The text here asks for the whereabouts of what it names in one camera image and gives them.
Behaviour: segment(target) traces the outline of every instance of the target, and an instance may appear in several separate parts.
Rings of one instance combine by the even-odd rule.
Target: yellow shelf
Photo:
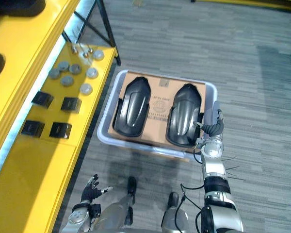
[[[271,7],[291,11],[291,0],[197,0],[197,1],[212,1],[220,3],[231,3],[241,5],[252,5],[261,7]]]
[[[72,75],[74,84],[60,85],[60,78],[47,78],[41,91],[54,99],[48,109],[33,105],[27,120],[45,123],[40,138],[18,134],[0,172],[0,233],[50,233],[56,220],[65,190],[82,148],[90,122],[97,107],[116,48],[91,46],[104,52],[102,61],[84,59],[71,52],[71,45],[65,44],[55,67],[61,61],[81,65],[82,72]],[[98,70],[98,77],[89,79],[85,72],[89,67]],[[93,92],[85,96],[79,93],[80,85],[88,83]],[[64,97],[78,97],[82,100],[79,113],[61,111]],[[72,125],[68,139],[49,137],[54,121]]]
[[[35,17],[0,17],[0,148],[79,0],[49,0]]]

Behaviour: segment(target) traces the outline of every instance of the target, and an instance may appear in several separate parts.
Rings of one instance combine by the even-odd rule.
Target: robotic hand
[[[218,121],[215,125],[203,125],[195,122],[209,138],[198,138],[196,146],[201,149],[205,206],[201,211],[202,233],[243,232],[243,223],[227,182],[225,167],[221,161],[223,152],[223,114],[218,109]]]
[[[81,202],[72,208],[72,214],[68,218],[67,225],[62,233],[83,233],[91,228],[92,221],[100,216],[100,204],[92,204],[92,201],[102,194],[112,190],[113,187],[97,189],[98,175],[95,174],[87,182],[81,196]]]

